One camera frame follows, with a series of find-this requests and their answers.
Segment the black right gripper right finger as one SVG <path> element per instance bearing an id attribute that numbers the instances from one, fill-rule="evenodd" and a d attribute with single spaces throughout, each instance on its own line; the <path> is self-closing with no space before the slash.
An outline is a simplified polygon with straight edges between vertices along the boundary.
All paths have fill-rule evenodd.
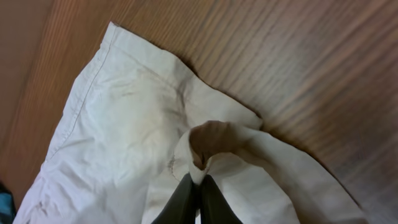
<path id="1" fill-rule="evenodd" d="M 201 224 L 242 224 L 210 175 L 200 184 Z"/>

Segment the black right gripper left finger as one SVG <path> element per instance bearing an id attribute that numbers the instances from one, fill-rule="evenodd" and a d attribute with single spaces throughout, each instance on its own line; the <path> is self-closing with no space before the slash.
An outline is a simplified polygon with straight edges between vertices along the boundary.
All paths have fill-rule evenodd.
<path id="1" fill-rule="evenodd" d="M 152 224 L 195 224 L 196 214 L 196 186 L 190 174 L 185 174 Z"/>

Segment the beige cotton shorts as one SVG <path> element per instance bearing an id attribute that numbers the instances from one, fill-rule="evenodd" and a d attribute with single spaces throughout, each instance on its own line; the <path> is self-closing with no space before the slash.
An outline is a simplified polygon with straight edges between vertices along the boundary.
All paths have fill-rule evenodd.
<path id="1" fill-rule="evenodd" d="M 175 55 L 109 24 L 77 76 L 16 223 L 152 223 L 185 174 L 212 176 L 242 223 L 366 223 L 307 153 Z"/>

